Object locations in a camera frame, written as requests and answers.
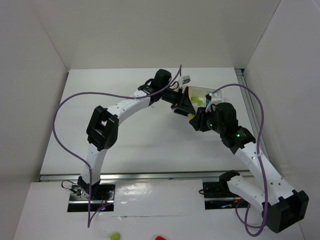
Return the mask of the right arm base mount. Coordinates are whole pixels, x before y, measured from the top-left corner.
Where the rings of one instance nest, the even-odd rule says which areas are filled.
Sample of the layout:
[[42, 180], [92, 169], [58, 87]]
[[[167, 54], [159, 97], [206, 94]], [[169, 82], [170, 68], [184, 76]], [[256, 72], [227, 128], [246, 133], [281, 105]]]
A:
[[223, 188], [219, 182], [203, 182], [198, 191], [204, 197], [205, 210], [246, 208], [248, 203], [229, 190]]

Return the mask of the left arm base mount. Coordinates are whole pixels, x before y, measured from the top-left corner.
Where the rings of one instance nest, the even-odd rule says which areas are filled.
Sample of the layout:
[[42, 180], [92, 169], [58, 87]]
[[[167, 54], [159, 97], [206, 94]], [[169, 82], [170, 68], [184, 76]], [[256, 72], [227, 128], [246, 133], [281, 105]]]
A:
[[[115, 199], [116, 185], [113, 183], [101, 184], [98, 189], [93, 193], [90, 199], [90, 211], [95, 212], [100, 209], [101, 212], [113, 212], [114, 211], [114, 199]], [[81, 213], [88, 210], [88, 195], [82, 192], [82, 189], [77, 184], [72, 184], [68, 201], [67, 212], [69, 213]]]

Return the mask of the small green lego brick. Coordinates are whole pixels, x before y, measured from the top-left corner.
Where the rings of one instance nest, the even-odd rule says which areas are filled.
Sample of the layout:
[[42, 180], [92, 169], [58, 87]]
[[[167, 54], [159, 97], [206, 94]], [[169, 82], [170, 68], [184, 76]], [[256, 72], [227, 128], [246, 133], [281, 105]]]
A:
[[203, 103], [202, 100], [198, 100], [197, 103], [196, 103], [196, 105], [197, 105], [198, 107], [203, 107], [203, 106], [204, 106], [204, 103]]

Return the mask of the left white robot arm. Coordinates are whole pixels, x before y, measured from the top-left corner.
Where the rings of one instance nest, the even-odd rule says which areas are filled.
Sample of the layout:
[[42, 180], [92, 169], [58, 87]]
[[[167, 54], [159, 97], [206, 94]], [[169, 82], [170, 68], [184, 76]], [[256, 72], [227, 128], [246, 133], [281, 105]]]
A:
[[88, 164], [77, 180], [86, 195], [93, 196], [97, 192], [106, 153], [116, 143], [119, 126], [127, 118], [159, 100], [170, 103], [177, 114], [188, 116], [196, 113], [189, 97], [189, 88], [169, 88], [171, 78], [169, 71], [159, 69], [154, 78], [139, 86], [129, 99], [108, 108], [99, 105], [94, 109], [86, 129], [89, 145], [85, 161]]

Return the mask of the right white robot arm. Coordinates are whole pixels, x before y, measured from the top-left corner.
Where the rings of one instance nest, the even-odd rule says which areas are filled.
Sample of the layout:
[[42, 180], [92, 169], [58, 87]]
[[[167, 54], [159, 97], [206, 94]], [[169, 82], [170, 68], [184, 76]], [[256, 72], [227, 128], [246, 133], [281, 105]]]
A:
[[262, 153], [251, 132], [239, 125], [237, 112], [231, 103], [222, 102], [209, 110], [199, 107], [189, 123], [196, 131], [219, 134], [223, 145], [252, 173], [260, 188], [234, 170], [222, 174], [220, 181], [231, 193], [257, 209], [263, 223], [272, 232], [280, 233], [304, 219], [309, 196], [303, 190], [295, 190], [280, 175]]

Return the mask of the pale green lego piece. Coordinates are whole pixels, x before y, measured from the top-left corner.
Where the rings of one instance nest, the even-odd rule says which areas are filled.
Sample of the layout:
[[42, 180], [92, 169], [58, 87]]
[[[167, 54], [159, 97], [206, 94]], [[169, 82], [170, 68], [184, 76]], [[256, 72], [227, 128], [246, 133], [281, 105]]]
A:
[[194, 117], [195, 117], [195, 116], [194, 116], [193, 114], [189, 114], [189, 115], [188, 115], [188, 119], [189, 119], [189, 120], [193, 119]]

